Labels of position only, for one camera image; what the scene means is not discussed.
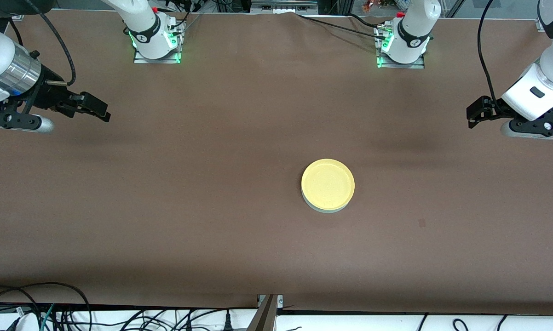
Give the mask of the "yellow plate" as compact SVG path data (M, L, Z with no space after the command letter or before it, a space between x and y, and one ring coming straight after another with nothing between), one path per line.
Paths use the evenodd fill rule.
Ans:
M322 209L337 209L352 200L356 183L352 172L334 159L309 164L300 179L300 192Z

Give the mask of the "pale green plate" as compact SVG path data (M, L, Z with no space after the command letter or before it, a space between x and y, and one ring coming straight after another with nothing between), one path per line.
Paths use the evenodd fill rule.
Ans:
M343 210L344 208L346 208L346 206L348 206L349 202L345 203L344 205L342 205L341 207L338 207L337 209L322 209L316 205L313 205L309 200L308 198L304 195L304 193L302 193L302 197L304 199L304 201L306 202L306 204L312 208L313 210L317 211L317 212L322 212L322 213L325 213L325 214L331 214L331 213L334 213L334 212L339 212L341 210Z

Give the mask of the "brown table cover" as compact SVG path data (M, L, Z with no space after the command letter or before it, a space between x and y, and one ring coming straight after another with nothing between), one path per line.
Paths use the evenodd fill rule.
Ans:
M553 314L553 141L469 129L477 20L440 20L425 69L293 13L190 16L182 62L133 63L114 12L52 11L75 92L51 134L0 129L0 285L92 304ZM300 192L320 159L348 206Z

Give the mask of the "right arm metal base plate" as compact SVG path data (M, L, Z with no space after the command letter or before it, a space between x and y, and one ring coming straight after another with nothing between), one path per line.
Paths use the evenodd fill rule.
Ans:
M168 50L168 53L161 58L151 59L146 58L137 50L137 46L133 43L135 48L134 63L180 63L182 57L182 48L184 43L184 26L185 23L180 23L178 27L172 28L169 32L164 32L164 50Z

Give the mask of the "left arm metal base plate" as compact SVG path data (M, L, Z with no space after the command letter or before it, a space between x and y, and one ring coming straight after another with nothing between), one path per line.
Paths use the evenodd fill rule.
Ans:
M404 68L404 69L424 69L424 55L421 54L413 63L399 63L390 57L386 52L392 46L396 37L392 33L392 28L388 25L379 24L373 28L375 36L382 36L382 39L375 39L377 68Z

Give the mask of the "small metal table bracket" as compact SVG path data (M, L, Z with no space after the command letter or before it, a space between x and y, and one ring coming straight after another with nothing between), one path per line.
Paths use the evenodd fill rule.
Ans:
M263 301L267 298L267 295L258 295L257 296L257 300L256 300L256 306L259 308L262 304L263 304ZM284 299L283 299L283 295L277 295L276 296L276 308L277 309L283 309L284 307Z

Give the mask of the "dark aluminium frame beam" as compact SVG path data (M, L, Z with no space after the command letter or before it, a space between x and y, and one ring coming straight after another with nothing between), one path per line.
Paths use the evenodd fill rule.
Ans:
M246 331L275 331L278 305L281 303L278 295L263 295L259 299L260 306Z

